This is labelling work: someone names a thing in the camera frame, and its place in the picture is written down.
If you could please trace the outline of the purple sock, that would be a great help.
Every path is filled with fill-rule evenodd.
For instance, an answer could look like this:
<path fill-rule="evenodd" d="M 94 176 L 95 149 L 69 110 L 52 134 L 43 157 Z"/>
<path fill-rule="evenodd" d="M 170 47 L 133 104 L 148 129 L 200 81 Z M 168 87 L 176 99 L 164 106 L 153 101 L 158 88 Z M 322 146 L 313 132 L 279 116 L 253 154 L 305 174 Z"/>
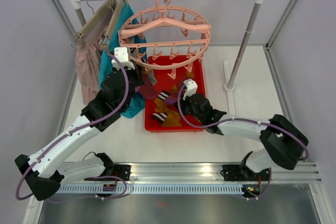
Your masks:
<path fill-rule="evenodd" d="M 144 68 L 141 68 L 141 75 L 144 81 L 144 85 L 141 87 L 136 87 L 135 92 L 141 94 L 146 100 L 156 98 L 159 93 L 156 91 L 155 87 L 149 83 L 148 74 Z"/>
<path fill-rule="evenodd" d="M 165 104 L 175 104 L 180 99 L 177 93 L 170 94 L 167 98 L 164 99 Z"/>

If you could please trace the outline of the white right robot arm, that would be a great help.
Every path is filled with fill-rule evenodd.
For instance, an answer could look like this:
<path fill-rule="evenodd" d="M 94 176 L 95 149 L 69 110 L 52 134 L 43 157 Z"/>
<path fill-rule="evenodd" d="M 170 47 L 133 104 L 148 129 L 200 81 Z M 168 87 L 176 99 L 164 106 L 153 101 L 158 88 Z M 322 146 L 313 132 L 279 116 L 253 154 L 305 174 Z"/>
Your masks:
<path fill-rule="evenodd" d="M 236 118 L 213 108 L 200 93 L 179 98 L 176 107 L 183 119 L 189 115 L 197 120 L 198 129 L 216 135 L 239 136 L 263 145 L 261 150 L 246 154 L 238 165 L 238 173 L 246 180 L 274 166 L 294 170 L 299 161 L 309 156 L 308 139 L 283 115 L 276 114 L 266 120 Z"/>

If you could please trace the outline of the pink round clip hanger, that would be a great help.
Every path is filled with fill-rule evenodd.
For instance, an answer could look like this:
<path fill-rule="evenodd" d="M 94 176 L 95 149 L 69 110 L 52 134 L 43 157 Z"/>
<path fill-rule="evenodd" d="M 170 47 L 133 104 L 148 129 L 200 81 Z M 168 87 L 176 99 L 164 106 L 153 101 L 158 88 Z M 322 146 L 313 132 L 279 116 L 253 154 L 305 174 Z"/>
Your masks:
<path fill-rule="evenodd" d="M 211 26 L 200 14 L 170 0 L 155 0 L 151 8 L 128 18 L 118 31 L 122 47 L 135 49 L 132 60 L 149 70 L 167 70 L 171 79 L 178 68 L 191 72 L 208 49 Z"/>

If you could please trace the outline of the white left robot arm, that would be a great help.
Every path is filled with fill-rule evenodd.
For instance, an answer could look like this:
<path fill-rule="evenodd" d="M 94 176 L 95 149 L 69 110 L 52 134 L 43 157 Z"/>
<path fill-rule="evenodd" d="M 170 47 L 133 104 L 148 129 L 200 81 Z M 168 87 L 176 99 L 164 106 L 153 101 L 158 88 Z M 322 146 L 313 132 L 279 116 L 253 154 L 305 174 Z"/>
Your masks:
<path fill-rule="evenodd" d="M 26 182 L 32 196 L 43 201 L 54 195 L 61 186 L 80 180 L 115 180 L 115 164 L 106 153 L 78 162 L 65 160 L 84 143 L 102 133 L 124 113 L 143 85 L 137 68 L 114 69 L 102 83 L 97 96 L 82 109 L 76 120 L 47 146 L 29 156 L 19 155 L 15 164 L 22 174 L 20 184 Z"/>

